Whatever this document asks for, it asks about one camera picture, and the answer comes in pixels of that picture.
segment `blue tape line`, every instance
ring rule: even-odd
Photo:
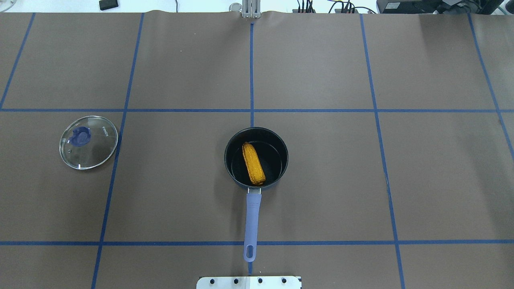
[[[128,112],[172,112],[172,113],[248,113],[250,109],[127,109]]]
[[[368,67],[368,78],[370,81],[371,98],[373,100],[373,109],[375,110],[375,123],[377,125],[378,143],[380,145],[380,155],[382,157],[382,168],[384,171],[385,183],[387,186],[387,194],[388,194],[388,199],[389,199],[389,214],[391,215],[391,225],[393,228],[394,241],[397,242],[398,241],[398,232],[396,231],[396,220],[394,217],[393,198],[391,196],[391,186],[389,184],[389,174],[387,172],[386,155],[384,154],[382,131],[380,129],[380,119],[378,118],[377,101],[375,98],[375,86],[373,85],[373,76],[371,74],[370,55],[368,53],[368,42],[366,41],[366,32],[365,32],[365,28],[364,28],[364,19],[362,18],[362,14],[359,14],[359,17],[360,17],[360,27],[362,30],[362,41],[364,43],[364,54],[366,56],[366,66]],[[401,263],[400,246],[398,244],[395,244],[395,249],[396,249],[396,261],[398,263],[398,273],[399,273],[399,277],[400,277],[400,285],[401,285],[401,289],[405,289],[405,280],[403,278],[403,266]]]
[[[191,241],[191,242],[103,242],[104,246],[243,246],[244,242],[240,241]]]
[[[248,113],[251,109],[0,109],[2,112]],[[379,113],[496,113],[496,110],[376,109]],[[514,110],[500,110],[513,113]],[[373,113],[375,109],[253,109],[255,113]]]
[[[2,112],[123,112],[124,109],[1,109]]]
[[[256,109],[257,113],[372,113],[373,109]]]
[[[254,124],[255,106],[253,103],[253,23],[250,24],[250,127]]]
[[[98,246],[100,242],[73,241],[0,241],[0,246]]]
[[[116,178],[116,170],[118,168],[118,159],[119,159],[120,150],[121,150],[121,142],[123,140],[123,130],[125,128],[127,109],[129,107],[130,92],[132,89],[132,80],[134,78],[134,70],[136,68],[137,52],[139,50],[139,41],[141,40],[141,31],[143,29],[143,20],[144,20],[144,13],[141,13],[141,19],[139,20],[139,30],[137,32],[136,48],[134,49],[134,57],[132,59],[132,68],[131,68],[131,72],[130,72],[130,78],[128,80],[127,94],[125,97],[125,107],[124,107],[123,117],[121,118],[120,133],[119,133],[119,137],[118,137],[118,147],[116,150],[116,155],[114,157],[113,172],[111,174],[111,183],[109,184],[109,192],[107,194],[107,202],[105,204],[105,212],[103,215],[102,231],[100,233],[100,244],[98,245],[97,258],[96,258],[96,262],[95,262],[95,270],[93,272],[93,280],[91,282],[91,289],[94,289],[96,287],[98,269],[100,267],[100,259],[102,258],[102,246],[103,246],[102,243],[103,243],[103,240],[105,237],[105,229],[107,227],[107,217],[109,216],[109,208],[111,206],[111,198],[113,195],[114,180]]]
[[[376,240],[376,241],[258,241],[259,246],[377,246],[377,245],[448,245],[448,244],[514,244],[514,239],[456,240]],[[76,241],[0,241],[0,246],[99,246],[100,242]],[[102,246],[243,246],[243,241],[104,241]]]
[[[446,245],[446,244],[514,244],[514,240],[404,240],[399,245]]]
[[[27,26],[27,31],[25,31],[25,36],[23,37],[22,44],[20,49],[18,50],[18,55],[16,55],[16,60],[14,60],[14,64],[12,65],[11,74],[9,75],[9,79],[7,80],[7,84],[5,85],[4,94],[2,95],[2,99],[0,100],[0,109],[4,105],[5,98],[7,97],[7,92],[9,91],[9,87],[11,86],[12,78],[14,77],[14,72],[16,71],[16,67],[18,66],[18,61],[20,61],[20,57],[22,56],[23,48],[25,47],[25,43],[27,42],[27,38],[29,37],[30,29],[32,28],[32,23],[34,23],[35,13],[32,14],[30,18],[29,26]]]
[[[505,123],[503,121],[502,113],[500,111],[500,106],[498,105],[498,101],[496,100],[496,95],[494,94],[494,90],[492,89],[491,80],[489,79],[489,73],[487,73],[487,69],[485,67],[484,59],[482,58],[482,53],[480,52],[480,47],[478,40],[476,39],[475,27],[473,26],[473,20],[471,19],[471,14],[468,13],[468,21],[469,27],[471,28],[471,34],[473,35],[473,41],[475,42],[476,53],[479,56],[480,65],[482,66],[482,70],[484,72],[485,80],[487,81],[487,86],[489,87],[489,92],[491,93],[492,101],[494,103],[494,107],[496,108],[496,112],[498,114],[498,118],[500,119],[500,123],[502,125],[503,134],[505,135],[505,140],[507,141],[507,145],[510,150],[510,156],[512,160],[514,160],[514,148],[512,147],[512,142],[510,142],[509,134],[507,132],[507,128],[505,127]]]
[[[380,113],[495,113],[496,110],[377,109]]]

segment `saucepan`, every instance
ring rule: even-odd
[[[243,157],[243,144],[251,144],[257,153],[266,180],[254,185]],[[261,190],[278,182],[287,168],[288,153],[284,141],[273,131],[253,127],[236,133],[225,148],[225,167],[232,179],[241,187],[247,188],[246,225],[243,258],[253,262],[256,256],[257,230]]]

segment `metal bracket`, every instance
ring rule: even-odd
[[[248,188],[248,193],[249,194],[260,194],[261,193],[261,189],[260,188],[258,188],[258,189]]]
[[[243,0],[243,18],[261,18],[261,0]]]
[[[300,276],[201,277],[196,289],[302,289]]]

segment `handle hole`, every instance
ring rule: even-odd
[[[252,258],[253,257],[253,246],[249,245],[246,247],[246,258]]]

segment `metal plate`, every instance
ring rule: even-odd
[[[202,277],[196,289],[301,289],[302,277],[297,276],[243,276]]]

